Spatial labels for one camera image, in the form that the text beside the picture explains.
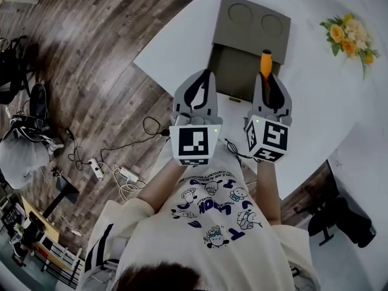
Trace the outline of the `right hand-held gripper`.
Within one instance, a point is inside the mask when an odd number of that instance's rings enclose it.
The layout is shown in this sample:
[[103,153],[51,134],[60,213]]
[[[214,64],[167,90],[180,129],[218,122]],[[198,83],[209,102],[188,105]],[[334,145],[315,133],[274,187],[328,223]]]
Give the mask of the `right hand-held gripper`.
[[[267,80],[269,105],[266,104],[266,83],[258,73],[252,100],[252,110],[247,114],[244,128],[247,138],[247,156],[276,163],[287,154],[289,128],[292,123],[292,99],[280,79],[271,73]],[[265,112],[267,107],[273,113]]]

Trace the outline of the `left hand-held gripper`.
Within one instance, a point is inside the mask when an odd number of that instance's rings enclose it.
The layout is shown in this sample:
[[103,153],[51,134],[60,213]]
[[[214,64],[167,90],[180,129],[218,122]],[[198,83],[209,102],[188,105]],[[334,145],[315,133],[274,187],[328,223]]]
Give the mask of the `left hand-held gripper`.
[[[202,100],[192,105],[198,92],[202,92]],[[222,119],[216,117],[212,120],[201,116],[216,116],[217,110],[215,75],[210,70],[194,73],[178,87],[174,94],[173,111],[187,115],[179,114],[169,127],[169,132],[173,157],[179,165],[202,166],[212,159]]]

